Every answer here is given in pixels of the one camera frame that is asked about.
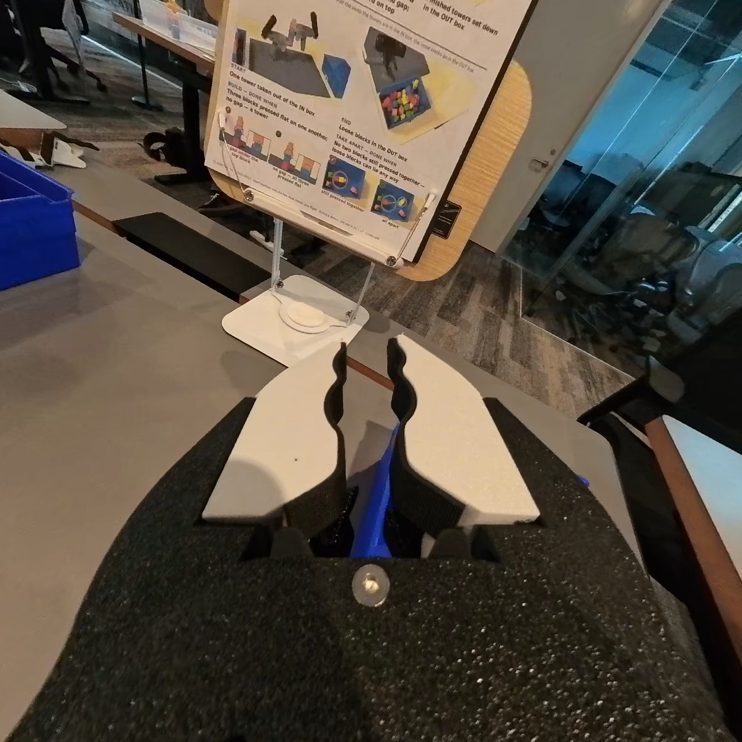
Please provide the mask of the small black plaque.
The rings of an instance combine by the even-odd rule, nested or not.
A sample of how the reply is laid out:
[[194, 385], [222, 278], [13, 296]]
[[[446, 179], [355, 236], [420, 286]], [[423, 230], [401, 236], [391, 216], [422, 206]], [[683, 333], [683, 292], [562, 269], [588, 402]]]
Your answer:
[[461, 213], [461, 206], [449, 200], [444, 201], [436, 210], [431, 222], [431, 235], [447, 240], [456, 225]]

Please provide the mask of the wooden desk with black legs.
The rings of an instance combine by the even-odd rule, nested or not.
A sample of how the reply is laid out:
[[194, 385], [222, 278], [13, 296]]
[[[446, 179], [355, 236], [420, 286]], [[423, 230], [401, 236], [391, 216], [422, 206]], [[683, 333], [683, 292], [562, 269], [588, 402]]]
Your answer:
[[156, 181], [164, 186], [209, 181], [211, 177], [204, 164], [200, 136], [199, 95], [208, 94], [211, 90], [214, 60], [198, 48], [170, 39], [163, 32], [157, 31], [139, 18], [118, 12], [113, 12], [112, 17], [119, 26], [166, 50], [171, 59], [169, 62], [171, 75], [179, 79], [182, 84], [186, 164], [180, 168], [179, 173], [157, 176]]

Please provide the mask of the grey office chair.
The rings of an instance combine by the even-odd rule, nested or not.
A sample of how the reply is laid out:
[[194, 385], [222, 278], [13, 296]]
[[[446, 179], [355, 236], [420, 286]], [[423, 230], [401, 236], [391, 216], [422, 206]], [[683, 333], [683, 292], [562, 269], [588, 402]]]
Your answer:
[[673, 356], [740, 309], [740, 241], [713, 240], [678, 266], [673, 308], [665, 320], [663, 353]]

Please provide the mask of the rounded wooden panel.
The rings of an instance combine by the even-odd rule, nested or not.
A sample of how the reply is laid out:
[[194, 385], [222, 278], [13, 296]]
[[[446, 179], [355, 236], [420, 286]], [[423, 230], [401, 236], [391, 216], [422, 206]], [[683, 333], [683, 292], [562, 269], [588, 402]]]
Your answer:
[[385, 265], [411, 281], [433, 281], [448, 273], [459, 262], [524, 135], [531, 116], [531, 105], [528, 76], [518, 62], [510, 61], [507, 69], [499, 75], [495, 91], [485, 106], [477, 130], [472, 135], [472, 142], [447, 195], [436, 197], [427, 209], [427, 213], [438, 218], [443, 209], [442, 204], [447, 200], [461, 207], [449, 236], [435, 235], [430, 228], [414, 260], [395, 257], [390, 251], [385, 252], [381, 248], [361, 247], [357, 238], [352, 238], [352, 246], [345, 246], [341, 242], [340, 229], [329, 226], [326, 220], [306, 215], [301, 209], [288, 206], [281, 199], [254, 186], [243, 184], [236, 176], [221, 174], [210, 165], [207, 168], [218, 189], [241, 205], [270, 218], [278, 218], [312, 237], [319, 237], [328, 244], [360, 255], [373, 264]]

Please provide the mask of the black table strip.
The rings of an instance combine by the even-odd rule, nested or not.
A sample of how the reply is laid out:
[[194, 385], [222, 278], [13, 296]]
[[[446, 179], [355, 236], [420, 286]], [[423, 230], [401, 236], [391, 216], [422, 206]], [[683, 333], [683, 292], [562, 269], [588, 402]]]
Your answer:
[[235, 302], [272, 276], [162, 212], [115, 220], [113, 226], [127, 241]]

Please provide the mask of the printed instruction board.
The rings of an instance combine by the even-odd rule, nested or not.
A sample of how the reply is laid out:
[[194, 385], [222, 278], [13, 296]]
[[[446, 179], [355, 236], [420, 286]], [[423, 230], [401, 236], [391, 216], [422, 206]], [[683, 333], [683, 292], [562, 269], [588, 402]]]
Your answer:
[[537, 2], [223, 2], [205, 163], [249, 206], [415, 262]]

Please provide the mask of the white table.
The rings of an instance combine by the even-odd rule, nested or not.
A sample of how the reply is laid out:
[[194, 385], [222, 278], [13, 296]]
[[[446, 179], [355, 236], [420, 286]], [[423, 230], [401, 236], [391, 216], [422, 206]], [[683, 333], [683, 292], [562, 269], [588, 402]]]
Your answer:
[[63, 131], [67, 126], [1, 90], [2, 131]]

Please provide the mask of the dark bag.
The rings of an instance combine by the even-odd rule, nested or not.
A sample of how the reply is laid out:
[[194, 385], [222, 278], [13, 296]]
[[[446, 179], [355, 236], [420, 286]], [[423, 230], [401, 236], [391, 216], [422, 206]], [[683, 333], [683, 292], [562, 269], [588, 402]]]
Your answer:
[[184, 132], [172, 127], [165, 132], [150, 132], [144, 135], [141, 146], [144, 153], [155, 162], [165, 162], [174, 168], [189, 167], [189, 147]]

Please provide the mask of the black office chair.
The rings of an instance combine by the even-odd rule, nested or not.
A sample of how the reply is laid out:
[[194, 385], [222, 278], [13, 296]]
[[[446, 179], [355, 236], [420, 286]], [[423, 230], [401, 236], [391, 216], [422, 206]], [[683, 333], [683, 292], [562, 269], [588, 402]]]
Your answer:
[[[12, 95], [24, 101], [49, 101], [88, 105], [81, 97], [69, 97], [68, 85], [61, 79], [54, 61], [60, 61], [70, 75], [84, 73], [96, 83], [99, 92], [107, 94], [104, 81], [85, 65], [82, 38], [89, 35], [85, 9], [80, 1], [2, 1], [2, 59], [19, 61], [19, 75], [31, 76], [32, 89], [18, 83]], [[71, 59], [52, 47], [42, 30], [64, 31], [72, 44]]]

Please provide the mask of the grey door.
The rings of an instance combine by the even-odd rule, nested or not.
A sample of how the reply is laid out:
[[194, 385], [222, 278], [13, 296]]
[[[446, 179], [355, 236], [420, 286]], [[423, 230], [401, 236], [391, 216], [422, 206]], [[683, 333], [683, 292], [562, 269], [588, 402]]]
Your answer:
[[531, 117], [496, 191], [501, 252], [552, 181], [594, 109], [668, 2], [539, 2], [515, 60], [531, 84]]

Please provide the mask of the white desk with brown edge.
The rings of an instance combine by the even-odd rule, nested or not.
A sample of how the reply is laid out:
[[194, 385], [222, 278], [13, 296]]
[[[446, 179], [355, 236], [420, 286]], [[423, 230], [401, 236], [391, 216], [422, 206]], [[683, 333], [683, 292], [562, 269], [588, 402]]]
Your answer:
[[645, 433], [732, 666], [741, 659], [741, 457], [664, 415]]

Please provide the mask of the clear plastic container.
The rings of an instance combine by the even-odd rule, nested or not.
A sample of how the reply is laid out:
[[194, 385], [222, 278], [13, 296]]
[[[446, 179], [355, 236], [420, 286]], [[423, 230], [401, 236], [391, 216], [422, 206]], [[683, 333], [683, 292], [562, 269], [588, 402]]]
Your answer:
[[172, 2], [139, 1], [144, 24], [169, 38], [192, 45], [213, 45], [218, 26], [189, 15], [183, 9], [174, 9]]

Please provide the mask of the glass partition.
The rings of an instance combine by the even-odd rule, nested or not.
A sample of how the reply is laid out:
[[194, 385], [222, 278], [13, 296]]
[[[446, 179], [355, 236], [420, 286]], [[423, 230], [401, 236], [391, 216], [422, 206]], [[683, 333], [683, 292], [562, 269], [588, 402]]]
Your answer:
[[632, 376], [675, 356], [678, 266], [741, 239], [740, 114], [741, 2], [670, 2], [505, 248], [524, 318]]

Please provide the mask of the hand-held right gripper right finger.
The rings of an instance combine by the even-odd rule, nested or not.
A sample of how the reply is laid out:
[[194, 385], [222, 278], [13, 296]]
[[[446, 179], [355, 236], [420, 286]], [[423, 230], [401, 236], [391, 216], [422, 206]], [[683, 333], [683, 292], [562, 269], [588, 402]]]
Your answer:
[[541, 513], [491, 408], [459, 370], [407, 335], [387, 343], [398, 420], [389, 470], [389, 546], [444, 532], [537, 524]]

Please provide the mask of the blue plastic bin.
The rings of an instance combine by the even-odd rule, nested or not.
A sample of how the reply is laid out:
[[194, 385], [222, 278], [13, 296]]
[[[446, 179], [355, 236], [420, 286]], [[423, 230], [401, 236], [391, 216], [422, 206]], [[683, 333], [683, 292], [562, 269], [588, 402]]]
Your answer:
[[448, 530], [549, 527], [548, 478], [504, 419], [398, 424], [355, 506], [353, 557], [419, 558]]
[[72, 191], [1, 154], [1, 290], [80, 266]]

